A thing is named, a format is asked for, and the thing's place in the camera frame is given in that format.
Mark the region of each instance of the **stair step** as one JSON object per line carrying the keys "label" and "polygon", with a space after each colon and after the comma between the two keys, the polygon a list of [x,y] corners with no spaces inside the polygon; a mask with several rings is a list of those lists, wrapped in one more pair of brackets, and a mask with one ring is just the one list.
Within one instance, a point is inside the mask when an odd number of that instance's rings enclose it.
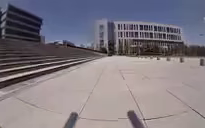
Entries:
{"label": "stair step", "polygon": [[15,83],[19,83],[28,79],[32,79],[35,77],[39,77],[42,75],[46,75],[55,71],[59,71],[61,69],[65,69],[77,64],[81,64],[84,62],[88,62],[91,60],[94,60],[96,58],[91,58],[91,59],[84,59],[84,60],[80,60],[80,61],[75,61],[75,62],[70,62],[70,63],[66,63],[66,64],[60,64],[60,65],[56,65],[56,66],[50,66],[50,67],[46,67],[46,68],[42,68],[42,69],[38,69],[38,70],[34,70],[34,71],[29,71],[29,72],[23,72],[23,73],[19,73],[19,74],[14,74],[14,75],[10,75],[7,77],[1,77],[0,78],[0,88],[9,86],[11,84],[15,84]]}
{"label": "stair step", "polygon": [[36,54],[30,51],[0,51],[0,54]]}
{"label": "stair step", "polygon": [[19,62],[24,60],[40,60],[40,59],[46,59],[46,58],[58,58],[56,56],[39,56],[39,57],[14,57],[14,58],[6,58],[6,59],[0,59],[1,63],[8,63],[8,62]]}
{"label": "stair step", "polygon": [[37,56],[33,54],[9,54],[9,55],[0,55],[0,58],[14,58],[14,57],[32,57]]}
{"label": "stair step", "polygon": [[28,60],[28,61],[18,61],[18,62],[9,62],[9,63],[1,63],[0,69],[13,68],[13,67],[21,67],[26,65],[40,64],[52,61],[66,60],[65,58],[49,58],[49,59],[40,59],[40,60]]}
{"label": "stair step", "polygon": [[27,65],[27,66],[22,66],[22,67],[15,67],[15,68],[9,68],[9,69],[3,69],[0,70],[0,77],[5,77],[8,75],[13,75],[16,73],[21,73],[21,72],[26,72],[26,71],[32,71],[32,70],[37,70],[49,66],[55,66],[59,64],[65,64],[69,62],[74,62],[77,60],[82,60],[84,58],[78,58],[78,59],[69,59],[69,60],[62,60],[62,61],[55,61],[55,62],[48,62],[48,63],[41,63],[41,64],[34,64],[34,65]]}

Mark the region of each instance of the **bollard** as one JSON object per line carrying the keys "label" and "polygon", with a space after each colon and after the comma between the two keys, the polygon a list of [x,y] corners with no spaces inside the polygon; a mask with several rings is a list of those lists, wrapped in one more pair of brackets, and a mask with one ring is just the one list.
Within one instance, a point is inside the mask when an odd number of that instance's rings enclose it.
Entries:
{"label": "bollard", "polygon": [[205,66],[205,59],[200,59],[200,66]]}
{"label": "bollard", "polygon": [[184,58],[180,57],[180,63],[184,63]]}
{"label": "bollard", "polygon": [[167,57],[167,61],[170,61],[170,57]]}

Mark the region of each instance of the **pavement joint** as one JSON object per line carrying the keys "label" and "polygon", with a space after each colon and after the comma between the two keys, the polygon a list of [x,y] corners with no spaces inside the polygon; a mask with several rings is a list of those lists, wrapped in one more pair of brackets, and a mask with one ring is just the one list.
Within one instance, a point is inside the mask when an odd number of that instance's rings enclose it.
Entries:
{"label": "pavement joint", "polygon": [[203,116],[201,113],[199,113],[197,110],[195,110],[194,108],[192,108],[190,105],[188,105],[187,103],[185,103],[184,101],[182,101],[179,97],[177,97],[176,95],[174,95],[172,92],[170,92],[169,90],[166,90],[170,95],[172,95],[173,97],[175,97],[176,99],[178,99],[180,102],[182,102],[184,105],[186,105],[187,107],[189,107],[192,111],[194,111],[195,113],[197,113],[199,116],[201,116],[204,120],[205,120],[205,116]]}
{"label": "pavement joint", "polygon": [[[119,73],[120,73],[120,75],[123,77],[123,80],[125,80],[125,79],[124,79],[124,76],[123,76],[123,74],[120,72],[120,70],[119,70]],[[134,102],[135,102],[135,104],[136,104],[136,106],[137,106],[137,108],[138,108],[140,114],[142,115],[142,119],[143,119],[143,122],[144,122],[144,124],[145,124],[145,127],[148,128],[148,125],[147,125],[147,123],[146,123],[146,121],[145,121],[145,117],[144,117],[144,115],[143,115],[143,112],[142,112],[142,110],[140,109],[139,104],[137,103],[137,101],[136,101],[136,99],[135,99],[135,96],[133,95],[132,91],[130,90],[128,84],[125,83],[125,85],[126,85],[126,87],[128,88],[128,91],[130,92],[131,97],[132,97],[132,99],[134,100]]]}
{"label": "pavement joint", "polygon": [[91,120],[91,121],[109,121],[109,122],[117,122],[118,121],[118,120],[94,119],[94,118],[84,118],[84,117],[79,117],[79,119]]}
{"label": "pavement joint", "polygon": [[146,118],[144,120],[157,120],[157,119],[163,119],[163,118],[168,118],[168,117],[173,117],[173,116],[178,116],[178,115],[181,115],[181,114],[184,114],[184,113],[187,113],[187,111],[183,111],[181,113],[178,113],[178,114],[172,114],[172,115],[166,115],[166,116],[159,116],[159,117],[153,117],[153,118]]}
{"label": "pavement joint", "polygon": [[193,90],[199,92],[199,93],[204,93],[204,94],[205,94],[205,91],[204,91],[204,90],[201,90],[201,89],[198,89],[198,88],[196,88],[196,87],[193,87],[192,85],[187,84],[187,83],[185,83],[185,82],[182,82],[182,84],[183,84],[184,86],[187,86],[187,87],[189,87],[189,88],[191,88],[191,89],[193,89]]}
{"label": "pavement joint", "polygon": [[92,91],[90,92],[89,96],[87,97],[87,100],[86,100],[86,102],[84,103],[82,109],[80,110],[79,115],[81,115],[81,113],[83,112],[83,110],[84,110],[84,108],[85,108],[87,102],[88,102],[89,99],[90,99],[90,96],[92,95],[94,89],[96,88],[97,84],[99,83],[99,81],[100,81],[100,79],[101,79],[101,76],[102,76],[102,74],[104,73],[105,67],[102,69],[102,71],[101,71],[101,73],[100,73],[100,75],[99,75],[99,77],[98,77],[98,79],[97,79],[97,81],[96,81],[96,83],[95,83],[95,85],[94,85]]}
{"label": "pavement joint", "polygon": [[51,112],[51,113],[63,115],[62,113],[58,113],[58,112],[55,112],[55,111],[52,111],[52,110],[48,110],[48,109],[39,107],[39,106],[37,106],[37,105],[35,105],[35,104],[32,104],[32,103],[27,102],[27,101],[25,101],[25,100],[22,100],[22,99],[20,99],[20,98],[18,98],[18,97],[14,97],[14,98],[17,99],[17,100],[19,100],[20,102],[22,102],[22,103],[28,105],[28,106],[31,106],[31,107],[34,107],[34,108],[37,108],[37,109],[41,109],[41,110],[44,110],[44,111],[47,111],[47,112]]}

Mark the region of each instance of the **paving slab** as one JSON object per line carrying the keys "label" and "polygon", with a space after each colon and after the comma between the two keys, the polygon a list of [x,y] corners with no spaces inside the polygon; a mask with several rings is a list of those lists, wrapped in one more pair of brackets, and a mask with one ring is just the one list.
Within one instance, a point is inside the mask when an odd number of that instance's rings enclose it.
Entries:
{"label": "paving slab", "polygon": [[148,128],[205,128],[205,67],[178,59],[95,60],[1,99],[0,126],[62,128],[77,112],[77,128],[132,128],[134,110]]}
{"label": "paving slab", "polygon": [[62,128],[68,117],[36,108],[15,98],[0,102],[2,128]]}
{"label": "paving slab", "polygon": [[205,120],[192,111],[146,122],[149,128],[205,128]]}

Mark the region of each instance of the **window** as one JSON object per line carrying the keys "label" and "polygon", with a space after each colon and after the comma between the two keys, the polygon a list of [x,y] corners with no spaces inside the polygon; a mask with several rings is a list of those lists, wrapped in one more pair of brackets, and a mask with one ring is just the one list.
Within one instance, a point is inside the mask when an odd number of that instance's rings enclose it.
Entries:
{"label": "window", "polygon": [[149,33],[148,32],[145,33],[145,37],[149,38]]}
{"label": "window", "polygon": [[129,35],[129,37],[133,37],[133,32],[130,32],[130,35]]}
{"label": "window", "polygon": [[104,32],[99,33],[100,38],[104,38]]}
{"label": "window", "polygon": [[13,19],[13,20],[17,20],[17,21],[20,21],[20,22],[23,22],[23,23],[32,25],[32,26],[37,27],[37,28],[40,28],[40,27],[41,27],[40,24],[35,23],[35,22],[33,22],[33,21],[30,21],[30,20],[27,20],[27,19],[22,18],[22,17],[19,17],[19,16],[17,16],[17,15],[13,15],[13,14],[8,13],[8,14],[7,14],[7,17],[9,17],[10,19]]}
{"label": "window", "polygon": [[120,30],[121,29],[121,26],[120,26],[120,24],[118,24],[118,30]]}
{"label": "window", "polygon": [[163,34],[163,39],[166,39],[166,34]]}
{"label": "window", "polygon": [[157,31],[157,26],[154,26],[154,31]]}
{"label": "window", "polygon": [[142,38],[145,38],[145,33],[144,32],[142,32]]}
{"label": "window", "polygon": [[168,33],[170,32],[170,28],[169,28],[169,27],[167,27],[167,32],[168,32]]}
{"label": "window", "polygon": [[153,31],[153,26],[152,25],[150,25],[150,30]]}
{"label": "window", "polygon": [[12,12],[18,13],[20,15],[26,16],[28,18],[31,18],[31,19],[33,19],[35,21],[38,21],[38,22],[42,23],[42,20],[40,18],[38,18],[38,17],[36,17],[34,15],[31,15],[29,13],[26,13],[24,11],[21,11],[20,9],[17,9],[16,7],[9,6],[9,10],[12,11]]}
{"label": "window", "polygon": [[140,38],[142,38],[142,32],[140,32]]}
{"label": "window", "polygon": [[21,24],[18,24],[18,23],[11,22],[11,21],[6,21],[6,25],[8,25],[10,27],[14,27],[14,28],[27,30],[27,31],[30,31],[30,32],[39,33],[39,29],[34,29],[34,28],[31,28],[31,27],[27,27],[25,25],[21,25]]}
{"label": "window", "polygon": [[159,39],[162,39],[162,34],[161,33],[159,33],[158,36],[159,36]]}
{"label": "window", "polygon": [[166,27],[163,27],[163,32],[166,32]]}
{"label": "window", "polygon": [[22,37],[29,37],[29,38],[36,38],[36,39],[39,38],[38,35],[34,35],[34,34],[26,33],[26,32],[21,32],[21,31],[17,31],[17,30],[13,30],[13,29],[8,29],[8,28],[6,29],[6,33],[11,34],[11,35],[18,35],[18,36],[22,36]]}
{"label": "window", "polygon": [[170,35],[169,34],[167,34],[167,39],[170,40]]}
{"label": "window", "polygon": [[144,25],[144,30],[148,30],[148,25]]}
{"label": "window", "polygon": [[126,30],[126,29],[127,29],[126,24],[124,24],[124,30]]}
{"label": "window", "polygon": [[135,32],[135,37],[138,38],[139,37],[139,33]]}
{"label": "window", "polygon": [[158,31],[161,32],[161,27],[160,26],[158,26]]}
{"label": "window", "polygon": [[152,32],[150,32],[149,35],[150,35],[150,38],[153,38],[153,33]]}
{"label": "window", "polygon": [[139,27],[140,27],[140,30],[143,30],[143,25],[140,25]]}
{"label": "window", "polygon": [[173,33],[173,28],[170,28],[170,32]]}
{"label": "window", "polygon": [[158,34],[157,34],[157,33],[154,33],[154,37],[155,37],[155,38],[158,38]]}
{"label": "window", "polygon": [[133,24],[129,25],[129,29],[133,30]]}

